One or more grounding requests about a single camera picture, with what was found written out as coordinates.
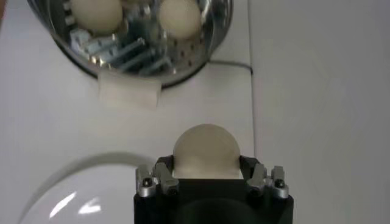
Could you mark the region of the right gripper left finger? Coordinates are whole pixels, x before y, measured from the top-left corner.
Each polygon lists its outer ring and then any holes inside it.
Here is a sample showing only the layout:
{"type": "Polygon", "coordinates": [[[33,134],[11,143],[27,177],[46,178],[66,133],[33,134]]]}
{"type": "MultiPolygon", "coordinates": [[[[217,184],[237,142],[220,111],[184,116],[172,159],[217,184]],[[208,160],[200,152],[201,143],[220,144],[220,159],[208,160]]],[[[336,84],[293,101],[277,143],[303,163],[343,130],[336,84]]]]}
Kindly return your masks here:
{"type": "Polygon", "coordinates": [[[157,186],[163,195],[174,196],[179,193],[179,180],[173,176],[174,156],[160,157],[154,167],[147,165],[136,168],[136,193],[142,198],[154,197],[157,186]]]}

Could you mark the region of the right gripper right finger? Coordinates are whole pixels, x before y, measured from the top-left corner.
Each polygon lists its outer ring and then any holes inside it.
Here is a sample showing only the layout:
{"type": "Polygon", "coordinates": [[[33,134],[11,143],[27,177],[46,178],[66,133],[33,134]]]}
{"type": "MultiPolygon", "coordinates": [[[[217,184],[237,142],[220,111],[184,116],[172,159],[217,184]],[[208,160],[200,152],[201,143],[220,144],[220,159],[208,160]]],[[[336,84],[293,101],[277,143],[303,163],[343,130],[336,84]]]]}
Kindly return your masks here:
{"type": "Polygon", "coordinates": [[[254,192],[259,197],[269,191],[272,198],[288,198],[289,186],[285,182],[285,171],[282,166],[274,166],[268,175],[267,168],[256,158],[247,156],[239,157],[240,171],[249,192],[254,192]]]}

